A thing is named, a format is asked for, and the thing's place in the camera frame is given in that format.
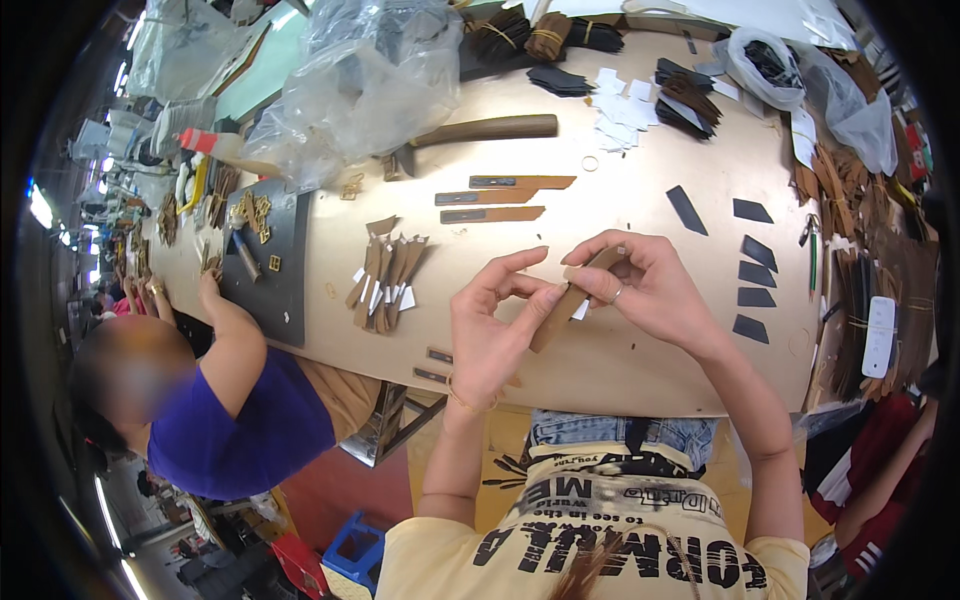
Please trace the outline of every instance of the fingernail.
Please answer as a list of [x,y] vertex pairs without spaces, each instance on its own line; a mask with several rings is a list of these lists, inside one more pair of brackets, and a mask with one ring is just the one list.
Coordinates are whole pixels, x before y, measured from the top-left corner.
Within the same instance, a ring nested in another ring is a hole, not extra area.
[[549,301],[551,304],[553,304],[553,303],[557,302],[557,301],[560,299],[560,296],[562,296],[565,291],[566,291],[566,284],[565,284],[565,283],[558,283],[557,285],[555,285],[555,286],[553,286],[552,288],[550,288],[549,290],[547,290],[547,292],[546,292],[546,299],[547,299],[547,301]]

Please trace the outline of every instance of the hammer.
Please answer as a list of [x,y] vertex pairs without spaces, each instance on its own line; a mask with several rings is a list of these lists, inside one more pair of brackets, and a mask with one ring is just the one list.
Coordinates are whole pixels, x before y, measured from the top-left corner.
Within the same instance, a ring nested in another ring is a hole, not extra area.
[[417,162],[414,160],[415,148],[449,142],[556,136],[556,114],[524,114],[516,117],[495,117],[493,119],[481,119],[479,121],[444,125],[431,133],[415,137],[397,148],[393,154],[384,156],[381,159],[383,163],[383,180],[395,180],[398,175],[396,170],[397,166],[403,169],[410,177],[416,177]]
[[243,262],[243,266],[247,269],[247,275],[250,276],[250,279],[253,283],[256,283],[263,274],[260,273],[260,267],[256,264],[256,261],[253,260],[253,254],[250,253],[250,249],[247,248],[247,243],[243,241],[243,237],[240,236],[240,229],[247,224],[247,219],[243,215],[235,214],[230,217],[230,236],[233,239],[233,245],[237,248],[237,253],[240,254],[240,261]]

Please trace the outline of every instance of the red floor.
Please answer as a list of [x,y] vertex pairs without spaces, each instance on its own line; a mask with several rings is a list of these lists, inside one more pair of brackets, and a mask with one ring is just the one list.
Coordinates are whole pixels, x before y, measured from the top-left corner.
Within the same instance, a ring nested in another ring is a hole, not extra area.
[[333,448],[280,489],[300,538],[321,552],[358,510],[364,511],[365,522],[384,531],[414,515],[403,446],[376,468]]

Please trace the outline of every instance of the glue bottle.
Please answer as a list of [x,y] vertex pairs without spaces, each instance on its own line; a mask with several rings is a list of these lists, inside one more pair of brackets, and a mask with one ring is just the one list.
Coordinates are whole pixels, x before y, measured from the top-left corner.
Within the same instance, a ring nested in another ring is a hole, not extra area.
[[236,133],[214,133],[187,128],[178,138],[180,146],[186,150],[202,152],[228,165],[263,177],[281,177],[280,169],[272,163],[241,158],[240,149],[243,148],[244,139]]

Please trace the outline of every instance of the blue plastic stool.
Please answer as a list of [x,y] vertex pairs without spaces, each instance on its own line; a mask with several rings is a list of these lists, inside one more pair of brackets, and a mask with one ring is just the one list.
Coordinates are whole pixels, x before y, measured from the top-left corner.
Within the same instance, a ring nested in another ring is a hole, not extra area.
[[[362,517],[363,511],[357,511],[343,526],[333,543],[324,552],[324,565],[351,581],[365,586],[371,594],[376,595],[376,583],[371,578],[371,571],[376,568],[373,577],[379,579],[385,534],[379,529],[373,529],[361,523]],[[340,547],[348,540],[352,547],[349,556],[345,556],[340,553]]]

